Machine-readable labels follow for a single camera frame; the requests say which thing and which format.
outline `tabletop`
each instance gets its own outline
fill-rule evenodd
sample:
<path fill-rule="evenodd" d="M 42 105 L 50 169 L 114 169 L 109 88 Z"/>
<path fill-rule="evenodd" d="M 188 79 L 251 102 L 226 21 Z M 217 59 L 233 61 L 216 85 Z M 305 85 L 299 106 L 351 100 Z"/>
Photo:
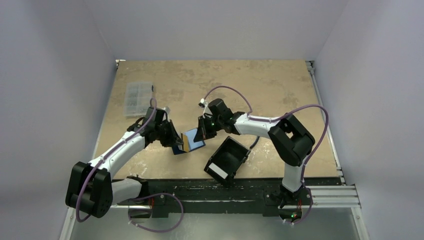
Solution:
<path fill-rule="evenodd" d="M 233 87 L 250 102 L 254 116 L 279 117 L 306 104 L 317 104 L 310 74 L 304 60 L 170 60 L 121 61 L 113 83 L 109 103 L 97 139 L 95 156 L 116 143 L 133 124 L 136 117 L 123 112 L 127 83 L 153 82 L 157 106 L 170 108 L 169 118 L 178 132 L 198 126 L 203 109 L 201 98 L 219 85 Z M 207 98 L 221 98 L 233 112 L 249 110 L 244 100 L 226 88 L 213 91 Z M 318 108 L 307 108 L 295 116 L 317 141 L 324 129 Z M 212 154 L 228 136 L 223 130 L 206 146 L 189 153 L 174 155 L 169 147 L 157 141 L 132 157 L 114 176 L 122 179 L 139 175 L 144 179 L 209 179 L 204 172 Z M 255 140 L 251 135 L 231 137 L 249 147 Z M 236 178 L 271 178 L 284 176 L 284 162 L 271 140 L 260 138 L 248 159 L 236 173 Z M 328 138 L 325 138 L 309 161 L 305 177 L 336 177 L 336 162 Z"/>

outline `clear plastic box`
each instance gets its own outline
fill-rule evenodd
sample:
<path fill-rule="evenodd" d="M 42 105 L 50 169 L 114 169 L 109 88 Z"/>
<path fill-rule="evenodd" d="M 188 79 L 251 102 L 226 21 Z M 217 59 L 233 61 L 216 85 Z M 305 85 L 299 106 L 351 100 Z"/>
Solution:
<path fill-rule="evenodd" d="M 150 107 L 152 92 L 153 84 L 150 81 L 128 83 L 123 101 L 123 115 L 126 117 L 145 116 Z"/>

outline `white wall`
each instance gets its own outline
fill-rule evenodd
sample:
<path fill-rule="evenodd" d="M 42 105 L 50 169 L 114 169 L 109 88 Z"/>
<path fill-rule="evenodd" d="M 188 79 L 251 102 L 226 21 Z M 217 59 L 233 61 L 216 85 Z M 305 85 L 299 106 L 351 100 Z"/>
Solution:
<path fill-rule="evenodd" d="M 314 60 L 348 0 L 86 0 L 117 59 Z"/>
<path fill-rule="evenodd" d="M 351 0 L 316 60 L 371 239 L 424 236 L 424 1 Z"/>
<path fill-rule="evenodd" d="M 0 1 L 0 239 L 58 239 L 114 65 L 83 0 Z"/>

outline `black container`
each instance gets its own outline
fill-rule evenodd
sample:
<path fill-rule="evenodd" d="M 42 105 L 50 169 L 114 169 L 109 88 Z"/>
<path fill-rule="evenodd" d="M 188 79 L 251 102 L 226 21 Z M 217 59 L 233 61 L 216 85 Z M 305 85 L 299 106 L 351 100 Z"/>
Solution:
<path fill-rule="evenodd" d="M 228 136 L 209 158 L 204 171 L 222 185 L 229 185 L 249 153 L 247 147 Z"/>

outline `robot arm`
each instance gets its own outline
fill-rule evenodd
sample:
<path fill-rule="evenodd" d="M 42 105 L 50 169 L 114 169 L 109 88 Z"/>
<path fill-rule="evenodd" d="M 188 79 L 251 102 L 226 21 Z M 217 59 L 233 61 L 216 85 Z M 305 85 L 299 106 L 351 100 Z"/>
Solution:
<path fill-rule="evenodd" d="M 240 111 L 233 113 L 220 98 L 210 103 L 202 99 L 199 105 L 204 111 L 203 115 L 198 117 L 195 142 L 213 138 L 220 130 L 230 134 L 254 135 L 270 139 L 285 162 L 279 196 L 281 206 L 297 199 L 303 188 L 304 162 L 312 151 L 315 139 L 294 115 L 278 120 L 278 117 L 248 116 L 247 113 Z"/>
<path fill-rule="evenodd" d="M 101 161 L 82 195 L 80 210 L 94 217 L 101 218 L 112 204 L 128 199 L 149 195 L 147 182 L 141 178 L 128 178 L 112 182 L 113 177 L 135 154 L 145 149 L 149 144 L 159 140 L 163 147 L 182 145 L 171 120 L 168 120 L 169 108 L 149 108 L 146 117 L 138 119 L 128 127 L 127 132 L 110 149 L 88 163 L 78 162 L 72 168 L 65 203 L 75 208 L 77 199 L 89 175 L 89 172 Z M 138 131 L 152 115 L 151 121 Z"/>

